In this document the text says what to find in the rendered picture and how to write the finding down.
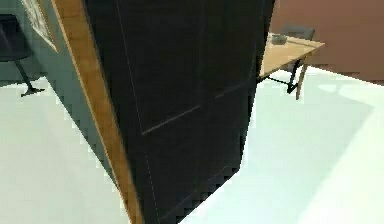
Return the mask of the black room door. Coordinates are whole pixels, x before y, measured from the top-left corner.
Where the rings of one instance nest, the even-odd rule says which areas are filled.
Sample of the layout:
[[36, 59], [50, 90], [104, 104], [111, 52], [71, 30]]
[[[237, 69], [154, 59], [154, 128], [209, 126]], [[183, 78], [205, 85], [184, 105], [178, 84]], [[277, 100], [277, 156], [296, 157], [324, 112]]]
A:
[[143, 224], [239, 168], [275, 0], [84, 0]]

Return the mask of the light wooden table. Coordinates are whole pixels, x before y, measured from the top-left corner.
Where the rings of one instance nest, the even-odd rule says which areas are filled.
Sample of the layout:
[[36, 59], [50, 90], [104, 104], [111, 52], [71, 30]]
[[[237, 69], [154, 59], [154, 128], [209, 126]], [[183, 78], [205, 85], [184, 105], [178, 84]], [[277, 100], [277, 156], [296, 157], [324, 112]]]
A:
[[295, 90], [296, 99], [299, 99], [305, 73], [309, 67], [308, 59], [316, 50], [323, 47], [324, 43], [295, 37], [287, 37], [287, 40], [283, 45], [275, 45], [272, 43], [272, 36], [273, 33], [268, 34], [262, 65], [256, 80], [258, 83], [261, 83], [265, 79], [270, 78], [272, 73], [282, 69], [284, 66], [301, 60], [303, 65], [298, 82], [293, 83], [293, 81], [290, 80], [285, 83], [280, 81], [288, 86], [287, 93], [291, 93]]

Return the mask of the small grey dish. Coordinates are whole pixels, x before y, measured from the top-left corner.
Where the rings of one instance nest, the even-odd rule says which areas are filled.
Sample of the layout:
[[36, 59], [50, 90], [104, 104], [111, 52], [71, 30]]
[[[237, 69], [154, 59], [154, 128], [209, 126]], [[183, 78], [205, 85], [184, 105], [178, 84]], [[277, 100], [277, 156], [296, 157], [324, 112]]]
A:
[[287, 37], [281, 34], [273, 34], [271, 42], [274, 45], [284, 45], [287, 42]]

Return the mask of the dark grey chair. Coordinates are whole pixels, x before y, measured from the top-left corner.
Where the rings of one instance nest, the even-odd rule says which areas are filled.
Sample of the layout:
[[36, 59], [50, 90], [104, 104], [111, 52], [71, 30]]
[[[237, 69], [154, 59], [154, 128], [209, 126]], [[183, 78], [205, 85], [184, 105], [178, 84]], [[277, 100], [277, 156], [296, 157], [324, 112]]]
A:
[[[296, 25], [286, 25], [281, 29], [281, 33], [286, 36], [301, 38], [306, 40], [312, 40], [315, 34], [314, 28], [296, 26]], [[294, 63], [289, 63], [283, 67], [283, 70], [290, 72], [291, 76], [289, 82], [287, 83], [287, 92], [291, 93], [295, 89], [293, 84], [294, 78], [296, 76], [297, 69], [303, 64], [301, 60], [297, 60]]]

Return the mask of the black swivel chair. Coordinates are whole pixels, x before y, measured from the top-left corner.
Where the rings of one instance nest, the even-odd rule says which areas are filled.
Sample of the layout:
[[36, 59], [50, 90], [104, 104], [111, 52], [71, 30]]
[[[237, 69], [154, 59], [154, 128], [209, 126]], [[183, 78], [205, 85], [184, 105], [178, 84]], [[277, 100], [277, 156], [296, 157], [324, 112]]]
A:
[[13, 62], [17, 67], [27, 90], [21, 96], [42, 92], [42, 89], [32, 86], [20, 60], [32, 55], [32, 50], [21, 30], [14, 14], [0, 14], [0, 62]]

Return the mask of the framed wall picture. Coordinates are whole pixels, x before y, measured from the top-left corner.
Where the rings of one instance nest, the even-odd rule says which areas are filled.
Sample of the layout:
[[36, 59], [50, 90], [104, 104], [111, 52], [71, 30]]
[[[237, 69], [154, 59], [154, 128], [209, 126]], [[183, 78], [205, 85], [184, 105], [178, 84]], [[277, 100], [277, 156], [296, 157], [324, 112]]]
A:
[[20, 0], [33, 30], [56, 52], [56, 36], [51, 29], [43, 0]]

